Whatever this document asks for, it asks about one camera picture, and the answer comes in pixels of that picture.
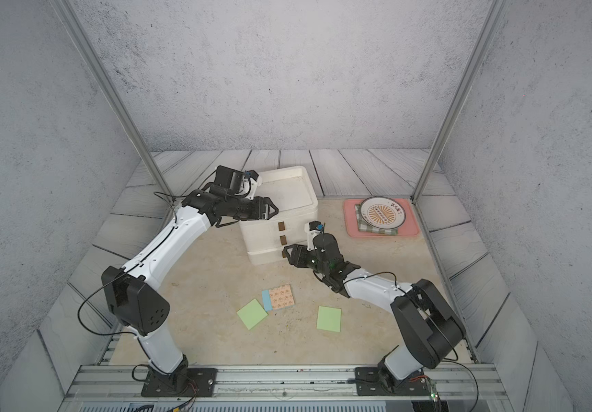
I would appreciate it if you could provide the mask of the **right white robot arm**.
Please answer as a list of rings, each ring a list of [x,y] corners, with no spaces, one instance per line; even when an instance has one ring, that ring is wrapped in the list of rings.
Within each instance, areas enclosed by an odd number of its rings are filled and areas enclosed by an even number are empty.
[[[401,283],[390,271],[371,273],[347,261],[330,233],[313,231],[305,245],[286,245],[282,255],[290,265],[312,271],[332,292],[394,316],[403,345],[378,364],[385,384],[410,379],[423,368],[435,369],[466,338],[463,322],[432,282]]]

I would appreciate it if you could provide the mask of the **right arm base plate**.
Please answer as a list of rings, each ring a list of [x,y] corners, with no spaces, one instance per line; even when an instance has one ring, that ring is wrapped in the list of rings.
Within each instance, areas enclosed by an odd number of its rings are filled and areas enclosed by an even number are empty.
[[[362,397],[426,397],[431,394],[421,370],[399,379],[384,367],[356,367],[349,383],[355,384],[356,393]]]

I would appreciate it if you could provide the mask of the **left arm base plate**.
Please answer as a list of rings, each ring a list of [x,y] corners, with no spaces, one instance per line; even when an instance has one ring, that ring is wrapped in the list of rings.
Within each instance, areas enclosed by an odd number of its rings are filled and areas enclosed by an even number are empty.
[[[211,398],[214,394],[216,368],[181,368],[170,375],[148,369],[142,398]]]

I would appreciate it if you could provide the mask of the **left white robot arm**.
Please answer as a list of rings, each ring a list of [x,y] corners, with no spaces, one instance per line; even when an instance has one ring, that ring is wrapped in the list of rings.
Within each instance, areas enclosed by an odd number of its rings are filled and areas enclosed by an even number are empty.
[[[214,180],[184,196],[173,218],[150,243],[123,267],[102,274],[109,311],[140,343],[151,369],[171,376],[187,367],[167,318],[169,302],[159,293],[172,266],[202,234],[232,222],[268,221],[279,209],[268,197],[256,197],[262,179],[254,170],[219,166]]]

